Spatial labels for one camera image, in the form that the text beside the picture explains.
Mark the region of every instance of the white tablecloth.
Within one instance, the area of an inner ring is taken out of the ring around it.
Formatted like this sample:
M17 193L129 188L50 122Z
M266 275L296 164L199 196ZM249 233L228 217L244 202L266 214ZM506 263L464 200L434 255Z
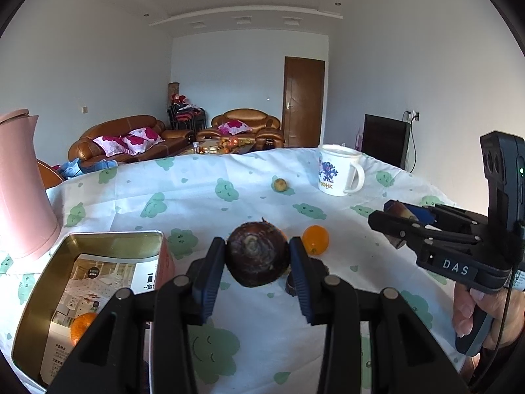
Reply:
M306 148L129 164L66 181L48 195L64 226L59 242L71 232L161 230L169 239L177 273L203 257L213 237L227 238L246 221L267 219L288 238L322 225L330 233L330 247L320 258L330 273L360 289L398 289L459 369L464 357L453 347L453 283L418 268L410 249L395 250L367 224L369 212L391 199L454 203L398 168L369 157L362 164L364 188L347 197L317 189L317 152ZM274 191L276 176L290 189ZM24 305L53 252L32 264L12 263L0 252L0 349L8 358ZM248 289L225 270L211 321L191 331L199 392L314 393L324 332L306 324L297 298L284 291L284 278ZM363 336L366 345L366 332ZM364 347L364 362L367 356ZM27 378L24 382L31 387ZM363 389L368 392L367 373Z

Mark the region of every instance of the mug handle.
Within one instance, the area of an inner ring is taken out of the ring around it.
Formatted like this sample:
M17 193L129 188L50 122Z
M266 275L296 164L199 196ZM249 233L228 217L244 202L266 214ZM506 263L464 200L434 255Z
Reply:
M361 188L363 188L364 185L364 170L363 167L359 163L355 163L353 161L350 162L351 166L354 166L356 171L358 172L358 185L355 188L346 188L345 193L351 194L359 191Z

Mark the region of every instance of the blue gripper pad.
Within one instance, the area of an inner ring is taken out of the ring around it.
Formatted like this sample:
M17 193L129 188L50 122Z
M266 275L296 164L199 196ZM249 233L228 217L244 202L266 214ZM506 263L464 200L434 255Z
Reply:
M224 240L220 237L214 238L193 283L192 294L195 302L200 305L200 317L203 323L206 323L213 312L224 269L225 250Z
M390 207L395 203L395 200L388 200L384 206L383 211L388 211ZM402 203L405 207L410 210L419 222L423 225L431 225L434 223L434 215L428 209L422 208L421 206L415 206L413 204Z
M290 240L289 246L293 284L299 299L301 313L306 317L306 321L312 324L314 320L312 299L316 293L315 285L317 284L318 286L318 294L320 294L321 285L310 263L301 238L293 237Z

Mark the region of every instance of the human hand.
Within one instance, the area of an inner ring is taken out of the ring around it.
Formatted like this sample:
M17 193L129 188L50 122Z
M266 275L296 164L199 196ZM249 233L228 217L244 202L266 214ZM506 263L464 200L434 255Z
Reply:
M501 320L507 290L502 289L495 294L487 294L467 289L463 284L456 283L454 288L454 305L452 315L452 326L459 337L469 335L473 327L472 314L474 307L477 305L487 314L494 317L490 333L483 342L483 347L495 349L498 340L498 334L501 329ZM525 294L516 290L512 291L510 296L509 311L505 322L505 330L501 338L500 346L510 345L518 339L523 326L525 325Z

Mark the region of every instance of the white wall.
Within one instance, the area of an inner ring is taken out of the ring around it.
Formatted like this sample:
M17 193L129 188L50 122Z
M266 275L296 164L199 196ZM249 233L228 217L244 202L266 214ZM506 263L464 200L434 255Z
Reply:
M49 164L106 120L166 120L171 41L103 1L27 0L0 40L0 113L40 115L35 149Z
M354 143L365 113L414 125L415 172L487 211L479 137L525 136L525 58L489 0L354 0L330 40L325 142Z
M256 108L281 119L285 56L326 61L327 87L327 35L262 29L175 38L171 80L206 110L208 124L234 108Z

